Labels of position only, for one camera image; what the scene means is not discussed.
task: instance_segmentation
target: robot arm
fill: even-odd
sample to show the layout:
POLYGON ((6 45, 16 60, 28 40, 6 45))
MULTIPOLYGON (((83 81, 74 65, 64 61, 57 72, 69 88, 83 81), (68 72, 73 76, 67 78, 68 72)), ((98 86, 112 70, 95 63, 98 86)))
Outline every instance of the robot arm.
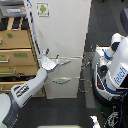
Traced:
POLYGON ((128 37, 118 33, 112 36, 110 47, 96 48, 92 69, 94 70, 94 90, 100 99, 104 98, 116 103, 128 89, 127 55, 128 37))
POLYGON ((34 79, 31 79, 22 85, 15 85, 11 88, 11 94, 20 108, 22 108, 28 99, 43 87, 46 79, 46 70, 40 68, 34 79))
POLYGON ((34 79, 22 85, 13 86, 10 96, 0 94, 0 128, 12 128, 17 120, 18 108, 22 108, 27 101, 43 87, 48 76, 47 71, 53 71, 58 65, 59 58, 50 60, 46 56, 48 52, 48 49, 43 51, 41 59, 42 68, 38 70, 34 79))

